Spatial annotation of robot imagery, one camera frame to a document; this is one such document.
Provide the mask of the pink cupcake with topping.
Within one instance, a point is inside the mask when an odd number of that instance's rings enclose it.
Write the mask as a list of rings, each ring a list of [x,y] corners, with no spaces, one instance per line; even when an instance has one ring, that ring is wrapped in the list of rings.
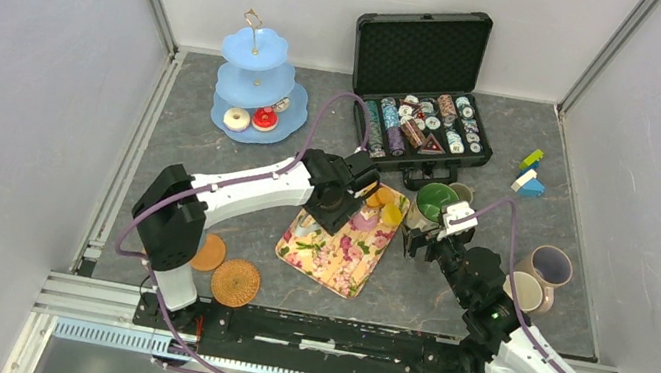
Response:
[[[363,232],[372,231],[378,224],[379,214],[376,211],[362,210],[356,213],[350,220],[352,229]]]

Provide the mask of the silver serving tongs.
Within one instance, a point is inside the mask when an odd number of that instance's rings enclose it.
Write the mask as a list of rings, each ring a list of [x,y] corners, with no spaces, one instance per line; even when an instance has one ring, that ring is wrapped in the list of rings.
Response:
[[[322,232],[321,225],[309,213],[300,215],[293,228],[293,235],[302,238]]]

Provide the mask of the chocolate sprinkled donut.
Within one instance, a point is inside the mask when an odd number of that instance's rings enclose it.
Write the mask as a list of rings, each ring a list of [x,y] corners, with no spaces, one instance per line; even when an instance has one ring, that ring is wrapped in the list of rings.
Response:
[[[290,104],[290,98],[289,96],[281,98],[279,101],[277,101],[275,104],[271,106],[272,111],[274,111],[276,114],[283,113],[287,108],[289,107]]]

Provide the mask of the red glazed donut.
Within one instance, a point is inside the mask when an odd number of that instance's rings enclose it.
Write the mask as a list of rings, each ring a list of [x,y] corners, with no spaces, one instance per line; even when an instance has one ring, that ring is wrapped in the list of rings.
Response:
[[[278,114],[270,106],[256,109],[252,115],[252,127],[257,131],[270,132],[278,126]]]

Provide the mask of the white glazed donut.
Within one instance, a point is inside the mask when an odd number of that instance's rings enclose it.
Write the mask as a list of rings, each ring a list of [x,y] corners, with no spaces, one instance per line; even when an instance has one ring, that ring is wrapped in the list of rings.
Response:
[[[224,111],[222,117],[224,126],[232,132],[241,132],[251,125],[251,115],[246,109],[231,107]]]

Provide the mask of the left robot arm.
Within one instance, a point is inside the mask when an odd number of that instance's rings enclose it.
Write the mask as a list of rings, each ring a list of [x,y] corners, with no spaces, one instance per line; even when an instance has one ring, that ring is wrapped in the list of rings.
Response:
[[[240,215],[277,207],[302,207],[335,234],[377,190],[379,170],[364,150],[346,157],[307,149],[280,162],[221,174],[189,174],[166,167],[132,207],[132,227],[142,241],[157,286],[159,314],[169,328],[187,330],[198,315],[190,262],[206,231]]]

